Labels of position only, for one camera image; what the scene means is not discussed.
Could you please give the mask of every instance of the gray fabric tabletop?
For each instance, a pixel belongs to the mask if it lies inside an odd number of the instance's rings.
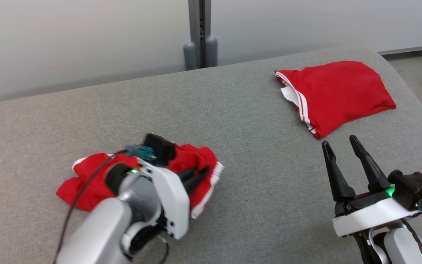
[[[361,263],[352,237],[338,238],[321,140],[281,95],[274,70],[341,60],[380,74],[397,104],[349,122],[328,140],[348,183],[367,191],[349,135],[385,172],[422,172],[422,105],[377,53],[335,48],[238,65],[86,87],[0,103],[0,264],[48,264],[68,205],[55,195],[72,163],[142,142],[152,132],[208,146],[225,166],[204,214],[169,264]],[[76,211],[68,236],[87,212]],[[412,220],[422,238],[422,216]],[[157,263],[154,241],[137,263]]]

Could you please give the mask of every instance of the white partition panel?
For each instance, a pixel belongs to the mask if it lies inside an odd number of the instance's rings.
[[[422,47],[422,0],[211,0],[218,65],[339,44]]]
[[[0,0],[0,100],[185,69],[187,0]]]

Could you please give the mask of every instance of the green light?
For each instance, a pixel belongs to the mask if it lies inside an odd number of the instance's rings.
[[[390,196],[390,197],[392,197],[392,195],[393,195],[393,192],[395,191],[395,188],[394,187],[390,187],[390,188],[388,188],[387,190],[385,190],[386,192],[387,192],[387,194]]]

